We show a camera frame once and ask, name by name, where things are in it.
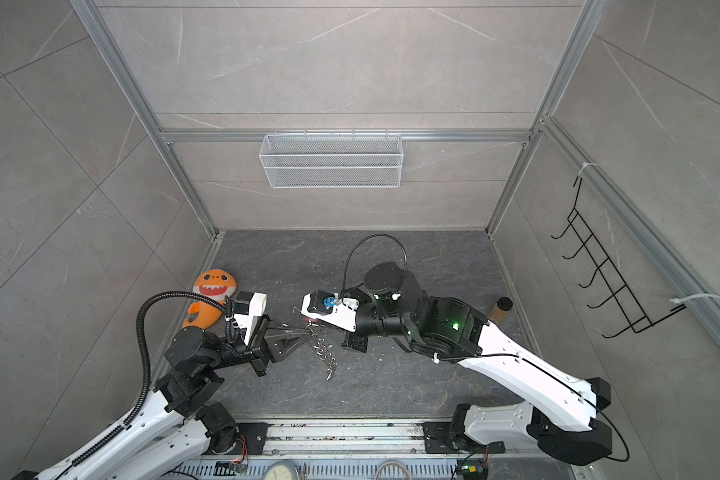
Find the black mounting plate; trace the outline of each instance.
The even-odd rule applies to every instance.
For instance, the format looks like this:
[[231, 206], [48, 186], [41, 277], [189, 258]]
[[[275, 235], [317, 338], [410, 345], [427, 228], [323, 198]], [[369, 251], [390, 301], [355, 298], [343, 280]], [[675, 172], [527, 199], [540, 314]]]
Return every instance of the black mounting plate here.
[[[246, 437], [248, 455], [261, 455], [264, 453], [264, 443], [269, 423], [238, 423], [240, 436]], [[242, 455], [242, 442], [237, 442], [227, 455]]]
[[451, 442], [447, 440], [450, 422], [424, 422], [424, 450], [427, 453], [460, 453], [454, 450]]

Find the black metal hook rack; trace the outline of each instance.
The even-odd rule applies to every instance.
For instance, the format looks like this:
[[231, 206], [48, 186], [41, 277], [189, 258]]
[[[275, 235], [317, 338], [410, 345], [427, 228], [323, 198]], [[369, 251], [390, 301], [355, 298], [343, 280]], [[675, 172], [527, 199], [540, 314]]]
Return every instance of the black metal hook rack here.
[[[655, 326], [655, 325], [659, 324], [660, 322], [670, 318], [675, 313], [683, 311], [686, 308], [686, 306], [681, 304], [681, 305], [673, 307], [672, 310], [670, 310], [670, 312], [668, 314], [664, 315], [663, 317], [661, 317], [658, 320], [652, 320], [648, 316], [648, 314], [645, 312], [645, 309], [643, 309], [643, 305], [640, 304], [640, 302], [638, 301], [634, 292], [632, 291], [630, 286], [627, 284], [626, 280], [624, 280], [624, 276], [622, 276], [621, 272], [619, 271], [618, 266], [611, 259], [607, 250], [605, 250], [605, 248], [603, 248], [603, 245], [600, 242], [600, 240], [597, 238], [597, 236], [594, 234], [594, 232], [590, 228], [589, 224], [581, 216], [581, 213], [576, 208], [576, 206], [578, 205], [578, 201], [579, 201], [579, 193], [581, 192], [581, 177], [576, 177], [576, 180], [574, 181], [574, 188], [576, 188], [576, 199], [574, 200], [574, 207], [570, 210], [570, 213], [566, 217], [566, 222], [568, 223], [568, 225], [565, 227], [565, 230], [563, 230], [562, 234], [560, 234], [558, 236], [552, 235], [552, 238], [554, 238], [555, 240], [558, 240], [558, 239], [562, 238], [563, 235], [565, 235], [568, 230], [572, 230], [573, 232], [575, 232], [576, 237], [579, 239], [579, 242], [581, 242], [581, 246], [579, 246], [579, 249], [576, 250], [576, 252], [573, 255], [571, 255], [571, 256], [563, 255], [563, 258], [565, 258], [566, 260], [572, 260], [573, 258], [576, 257], [576, 255], [579, 254], [579, 252], [584, 250], [587, 253], [587, 255], [589, 255], [589, 258], [592, 260], [592, 263], [595, 265], [595, 271], [592, 273], [592, 277], [590, 278], [589, 283], [587, 283], [586, 285], [582, 285], [581, 283], [579, 283], [579, 286], [581, 288], [589, 288], [594, 283], [595, 278], [597, 277], [597, 274], [600, 274], [600, 276], [603, 278], [603, 282], [608, 287], [608, 291], [610, 292], [610, 295], [608, 295], [608, 297], [605, 298], [605, 300], [600, 302], [600, 304], [598, 304], [598, 305], [587, 305], [587, 307], [589, 307], [591, 309], [597, 309], [597, 308], [600, 308], [603, 305], [605, 305], [609, 300], [614, 299], [616, 304], [619, 306], [619, 310], [624, 315], [624, 319], [626, 319], [626, 322], [628, 323], [628, 325], [626, 327], [624, 327], [622, 330], [614, 333], [613, 335], [603, 335], [603, 338], [607, 338], [607, 339], [615, 338], [629, 329], [632, 329], [632, 331], [634, 333], [643, 332], [644, 330], [649, 329], [652, 326]], [[576, 219], [581, 220], [581, 223], [586, 227], [586, 230], [588, 233], [580, 231], [580, 228], [579, 229], [576, 228], [576, 226], [574, 225], [574, 221]], [[600, 247], [600, 249], [603, 251], [603, 253], [605, 255], [605, 259], [602, 262], [597, 262], [597, 260], [595, 260], [595, 256], [592, 254], [592, 251], [588, 247], [587, 244], [590, 243], [591, 240], [596, 242], [596, 244]], [[618, 275], [619, 281], [621, 283], [621, 285], [618, 288], [616, 288], [615, 290], [614, 290], [615, 285], [611, 285], [611, 282], [608, 281], [605, 274], [603, 273], [603, 268], [607, 264], [610, 264], [610, 267], [614, 269], [614, 271]], [[637, 320], [632, 321], [630, 319], [630, 316], [626, 313], [626, 311], [624, 309], [623, 301], [620, 300], [619, 297], [617, 296], [617, 294], [619, 292], [621, 292], [622, 290], [626, 290], [626, 292], [634, 300], [634, 303], [637, 305], [637, 308], [640, 311], [640, 317]], [[641, 323], [643, 320], [646, 320], [647, 323], [642, 323], [638, 326], [638, 323]]]

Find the round dial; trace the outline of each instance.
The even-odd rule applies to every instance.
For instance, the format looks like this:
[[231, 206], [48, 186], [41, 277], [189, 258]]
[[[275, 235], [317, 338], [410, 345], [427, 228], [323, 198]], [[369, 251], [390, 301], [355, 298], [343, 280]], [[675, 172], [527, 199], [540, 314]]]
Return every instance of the round dial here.
[[278, 462], [267, 469], [262, 480], [298, 480], [296, 465], [288, 461]]

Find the black cable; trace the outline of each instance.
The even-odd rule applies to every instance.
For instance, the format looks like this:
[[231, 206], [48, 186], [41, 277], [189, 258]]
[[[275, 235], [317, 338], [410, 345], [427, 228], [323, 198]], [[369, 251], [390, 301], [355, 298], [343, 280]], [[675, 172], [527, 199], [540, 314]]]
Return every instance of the black cable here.
[[198, 477], [196, 477], [195, 475], [192, 475], [192, 474], [189, 474], [189, 473], [185, 473], [185, 472], [179, 472], [178, 470], [169, 470], [168, 472], [163, 473], [163, 475], [161, 475], [161, 477], [164, 477], [164, 476], [168, 475], [169, 473], [178, 473], [179, 475], [186, 475], [186, 476], [188, 476], [188, 477], [190, 477], [190, 478], [194, 478], [195, 480], [200, 480], [200, 479], [199, 479]]
[[390, 239], [394, 240], [394, 242], [400, 247], [400, 250], [403, 251], [403, 276], [400, 277], [400, 285], [398, 285], [398, 290], [400, 290], [400, 287], [403, 285], [403, 281], [404, 281], [404, 279], [405, 279], [405, 272], [408, 271], [408, 254], [405, 253], [405, 247], [403, 246], [403, 244], [401, 244], [401, 243], [400, 243], [400, 240], [394, 238], [392, 235], [388, 235], [388, 234], [368, 235], [368, 236], [366, 236], [364, 239], [362, 239], [362, 240], [360, 240], [359, 242], [357, 242], [357, 245], [355, 245], [355, 246], [352, 248], [352, 250], [350, 250], [349, 255], [347, 255], [347, 261], [346, 261], [346, 263], [344, 264], [344, 277], [343, 277], [343, 279], [342, 279], [342, 291], [341, 291], [341, 293], [339, 293], [339, 295], [338, 295], [340, 299], [343, 299], [343, 298], [344, 298], [344, 293], [346, 292], [346, 287], [347, 287], [347, 269], [349, 268], [349, 259], [352, 258], [352, 254], [355, 253], [355, 249], [357, 249], [358, 246], [362, 245], [363, 242], [365, 242], [366, 240], [370, 240], [371, 238], [374, 238], [374, 237], [376, 237], [376, 236], [386, 236], [387, 238], [390, 238]]
[[488, 354], [486, 354], [486, 355], [453, 356], [453, 357], [450, 357], [450, 358], [447, 358], [447, 359], [438, 358], [438, 360], [484, 359], [484, 358], [489, 358], [489, 357], [492, 357], [492, 356], [510, 356], [510, 357], [513, 357], [513, 358], [516, 358], [516, 359], [521, 359], [521, 360], [523, 360], [524, 362], [526, 362], [528, 365], [536, 368], [536, 369], [539, 370], [540, 372], [543, 372], [543, 373], [544, 373], [545, 375], [547, 375], [549, 378], [555, 380], [557, 383], [561, 384], [561, 385], [564, 386], [565, 388], [571, 390], [573, 393], [575, 393], [576, 395], [578, 395], [579, 398], [581, 398], [581, 399], [584, 400], [585, 402], [589, 403], [590, 406], [592, 406], [592, 408], [594, 408], [595, 411], [597, 411], [597, 413], [601, 414], [601, 415], [603, 416], [603, 418], [608, 421], [608, 423], [610, 424], [610, 426], [611, 426], [611, 427], [614, 429], [614, 431], [616, 432], [616, 435], [619, 436], [619, 440], [621, 440], [621, 444], [624, 445], [624, 451], [626, 452], [626, 456], [625, 456], [624, 458], [614, 458], [614, 457], [610, 457], [610, 456], [609, 456], [609, 457], [605, 457], [605, 458], [607, 458], [607, 459], [609, 459], [609, 460], [613, 460], [614, 462], [627, 462], [627, 461], [629, 461], [629, 459], [630, 459], [630, 448], [629, 448], [628, 446], [626, 446], [626, 440], [624, 440], [624, 437], [621, 435], [621, 432], [619, 432], [619, 429], [616, 428], [616, 426], [615, 426], [614, 423], [610, 420], [610, 418], [608, 418], [608, 416], [607, 416], [605, 413], [603, 413], [603, 410], [601, 410], [600, 408], [598, 408], [597, 405], [595, 405], [594, 403], [592, 403], [592, 402], [590, 402], [589, 400], [587, 400], [586, 398], [584, 398], [584, 396], [581, 395], [580, 393], [578, 393], [576, 390], [570, 388], [570, 387], [566, 384], [566, 382], [558, 379], [556, 376], [552, 375], [552, 374], [549, 373], [547, 370], [544, 370], [543, 368], [541, 368], [540, 366], [536, 365], [535, 363], [530, 362], [530, 361], [528, 361], [527, 359], [521, 358], [519, 355], [515, 355], [515, 354], [513, 354], [513, 353], [488, 353]]
[[64, 470], [61, 475], [65, 474], [70, 468], [77, 467], [79, 464], [83, 463], [86, 459], [88, 459], [90, 456], [98, 452], [102, 447], [104, 447], [107, 443], [109, 443], [112, 438], [115, 438], [117, 435], [119, 435], [123, 430], [130, 427], [130, 423], [134, 420], [134, 418], [139, 415], [139, 412], [141, 411], [141, 408], [144, 406], [144, 401], [146, 400], [146, 396], [150, 393], [150, 385], [152, 383], [152, 371], [151, 371], [151, 364], [150, 364], [150, 353], [146, 348], [146, 338], [144, 337], [144, 319], [146, 317], [146, 312], [150, 309], [152, 305], [155, 303], [164, 300], [166, 298], [173, 298], [177, 296], [183, 296], [185, 298], [189, 298], [192, 300], [198, 300], [200, 302], [208, 303], [209, 305], [219, 309], [222, 313], [224, 313], [224, 305], [222, 305], [219, 302], [216, 302], [215, 300], [208, 298], [205, 295], [201, 295], [199, 293], [194, 292], [185, 292], [183, 290], [172, 290], [169, 292], [163, 292], [158, 293], [157, 295], [152, 296], [151, 298], [147, 299], [146, 302], [139, 308], [139, 312], [136, 314], [136, 342], [139, 344], [139, 353], [141, 354], [141, 368], [142, 368], [142, 381], [141, 381], [141, 391], [139, 392], [139, 399], [136, 400], [136, 404], [134, 405], [134, 408], [131, 409], [130, 413], [128, 414], [128, 417], [125, 418], [123, 423], [121, 425], [117, 425], [112, 430], [110, 430], [104, 437], [102, 437], [101, 440], [96, 442], [93, 446], [88, 448], [85, 452], [79, 454], [75, 459], [72, 460], [72, 463], [69, 467], [67, 467], [67, 470]]
[[[464, 457], [464, 460], [461, 461], [461, 465], [463, 465], [464, 462], [466, 462], [467, 460], [469, 460], [470, 457], [475, 456], [475, 455], [477, 455], [477, 454], [479, 454], [479, 453], [480, 453], [480, 452], [472, 452], [472, 453], [469, 454], [468, 456]], [[454, 470], [451, 472], [451, 480], [454, 480], [454, 478], [456, 477], [456, 470], [458, 470], [458, 460], [456, 461], [456, 466], [454, 467]]]
[[70, 470], [70, 468], [72, 468], [72, 466], [66, 467], [62, 473], [60, 473], [59, 475], [56, 475], [56, 478], [54, 478], [54, 480], [59, 480], [59, 478], [63, 477], [64, 474]]
[[237, 321], [235, 321], [234, 307], [235, 302], [228, 296], [225, 296], [224, 319], [226, 320], [226, 324], [224, 325], [224, 333], [226, 335], [226, 342], [229, 345], [233, 344], [238, 338], [240, 338], [240, 327], [237, 325]]

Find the wire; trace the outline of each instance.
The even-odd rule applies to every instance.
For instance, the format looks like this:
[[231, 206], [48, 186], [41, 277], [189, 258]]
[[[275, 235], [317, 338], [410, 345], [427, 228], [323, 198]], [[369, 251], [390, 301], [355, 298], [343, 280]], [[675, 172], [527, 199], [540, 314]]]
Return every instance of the wire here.
[[[466, 462], [466, 461], [469, 460], [471, 457], [473, 457], [473, 456], [475, 456], [475, 455], [477, 455], [477, 454], [479, 454], [479, 453], [480, 453], [480, 452], [472, 452], [471, 454], [467, 455], [466, 457], [464, 457], [463, 460], [461, 460], [461, 465], [463, 465], [464, 462]], [[451, 480], [454, 480], [454, 478], [456, 477], [456, 470], [458, 470], [458, 460], [456, 461], [456, 466], [454, 467], [454, 470], [451, 472]]]
[[386, 236], [387, 238], [390, 238], [394, 240], [394, 242], [400, 247], [400, 250], [403, 251], [403, 275], [400, 277], [400, 285], [398, 285], [398, 290], [400, 290], [400, 287], [403, 285], [403, 280], [405, 279], [405, 272], [408, 271], [408, 254], [405, 253], [405, 247], [403, 244], [400, 243], [400, 240], [394, 238], [392, 235], [388, 234], [374, 234], [374, 235], [368, 235], [364, 239], [357, 242], [357, 245], [355, 245], [352, 250], [349, 251], [349, 255], [347, 255], [347, 261], [344, 263], [344, 277], [342, 279], [342, 291], [339, 293], [339, 296], [344, 299], [344, 293], [346, 292], [347, 288], [347, 269], [349, 268], [349, 259], [352, 258], [352, 254], [355, 253], [355, 249], [357, 249], [358, 246], [362, 245], [363, 242], [366, 240], [370, 240], [371, 238], [374, 238], [376, 236]]
[[580, 393], [578, 393], [576, 390], [570, 388], [570, 387], [566, 384], [566, 382], [563, 382], [562, 380], [558, 379], [556, 376], [552, 375], [552, 374], [549, 373], [547, 370], [544, 370], [543, 368], [541, 368], [540, 366], [536, 365], [535, 363], [529, 361], [528, 359], [521, 358], [519, 355], [515, 355], [515, 354], [513, 354], [513, 353], [488, 353], [488, 354], [486, 354], [486, 355], [452, 356], [452, 357], [447, 358], [447, 359], [439, 359], [439, 360], [484, 359], [484, 358], [489, 358], [489, 357], [492, 357], [492, 356], [510, 356], [510, 357], [513, 357], [513, 358], [516, 358], [516, 359], [521, 359], [521, 360], [523, 360], [524, 362], [526, 362], [528, 365], [532, 366], [533, 368], [535, 368], [535, 369], [539, 370], [540, 372], [542, 372], [543, 374], [547, 375], [549, 378], [555, 380], [557, 383], [561, 384], [561, 385], [564, 386], [565, 388], [571, 390], [572, 393], [575, 393], [576, 395], [579, 396], [579, 398], [581, 398], [582, 400], [584, 400], [585, 402], [587, 402], [588, 404], [590, 404], [590, 406], [592, 406], [592, 408], [594, 408], [595, 411], [597, 411], [597, 413], [601, 414], [601, 415], [603, 416], [603, 418], [604, 418], [606, 421], [608, 421], [608, 423], [610, 424], [610, 426], [611, 426], [611, 427], [614, 429], [614, 431], [616, 432], [616, 435], [618, 435], [619, 440], [621, 440], [621, 444], [624, 445], [624, 451], [626, 452], [626, 456], [625, 456], [624, 458], [614, 458], [614, 457], [611, 457], [611, 456], [607, 456], [607, 457], [605, 457], [605, 458], [607, 458], [607, 459], [609, 459], [609, 460], [613, 460], [614, 462], [627, 462], [627, 461], [629, 461], [629, 459], [630, 459], [630, 448], [626, 445], [626, 440], [624, 440], [624, 436], [621, 435], [621, 432], [619, 432], [619, 429], [614, 425], [614, 423], [610, 420], [610, 418], [608, 418], [608, 416], [607, 416], [605, 413], [603, 413], [603, 410], [601, 410], [600, 408], [598, 408], [597, 405], [595, 405], [594, 403], [592, 403], [592, 402], [590, 402], [589, 400], [587, 400], [586, 398], [584, 398], [584, 396], [581, 395]]
[[251, 465], [251, 456], [248, 455], [248, 442], [246, 442], [246, 436], [240, 435], [242, 438], [242, 460], [240, 463], [242, 463], [243, 460], [248, 457], [248, 463], [246, 463], [246, 471], [248, 470], [248, 467]]
[[406, 467], [402, 463], [398, 462], [397, 460], [387, 460], [386, 462], [384, 462], [383, 464], [378, 466], [378, 468], [376, 468], [375, 475], [373, 475], [373, 480], [378, 480], [379, 475], [382, 474], [382, 470], [384, 470], [387, 467], [392, 467], [392, 466], [400, 468], [408, 480], [413, 480], [413, 475], [411, 475], [411, 471], [408, 470], [408, 467]]
[[77, 457], [75, 457], [71, 465], [67, 467], [67, 470], [64, 470], [59, 476], [57, 476], [54, 480], [58, 480], [58, 478], [61, 477], [61, 475], [64, 475], [67, 473], [67, 471], [72, 467], [77, 467], [79, 464], [85, 462], [90, 456], [98, 452], [102, 447], [104, 447], [107, 443], [109, 443], [112, 438], [115, 438], [118, 436], [123, 430], [130, 427], [130, 423], [134, 420], [134, 418], [139, 415], [139, 412], [141, 411], [142, 407], [144, 407], [144, 402], [146, 401], [146, 397], [150, 393], [150, 385], [152, 384], [152, 371], [151, 371], [151, 364], [150, 364], [150, 352], [146, 348], [146, 337], [144, 336], [144, 319], [146, 318], [146, 312], [154, 305], [155, 303], [167, 299], [167, 298], [173, 298], [177, 296], [183, 296], [185, 298], [189, 298], [192, 300], [198, 300], [200, 302], [205, 302], [211, 305], [214, 308], [217, 308], [221, 313], [224, 313], [224, 305], [222, 305], [219, 302], [216, 302], [215, 300], [208, 298], [205, 295], [201, 295], [199, 293], [194, 292], [185, 292], [183, 290], [171, 290], [168, 292], [158, 293], [157, 295], [154, 295], [147, 299], [146, 302], [139, 308], [139, 312], [136, 314], [136, 342], [139, 344], [139, 354], [141, 354], [141, 369], [142, 369], [142, 381], [141, 381], [141, 391], [139, 392], [139, 398], [136, 400], [136, 404], [134, 405], [134, 408], [131, 409], [128, 416], [125, 418], [125, 420], [122, 423], [119, 423], [114, 428], [112, 428], [104, 437], [101, 438], [98, 442], [93, 444], [90, 448], [88, 448], [85, 452], [79, 454]]
[[70, 470], [70, 468], [72, 468], [72, 466], [66, 467], [62, 473], [60, 473], [59, 475], [56, 475], [56, 478], [54, 478], [54, 480], [59, 480], [59, 478], [63, 477], [64, 474]]
[[192, 474], [186, 473], [186, 472], [180, 472], [179, 470], [175, 470], [175, 469], [174, 469], [174, 470], [169, 470], [168, 472], [163, 473], [163, 475], [161, 475], [161, 477], [164, 477], [164, 476], [168, 475], [169, 473], [178, 473], [179, 475], [185, 475], [185, 476], [187, 476], [187, 477], [194, 478], [195, 480], [200, 480], [200, 479], [199, 479], [198, 477], [196, 477], [195, 475], [192, 475]]

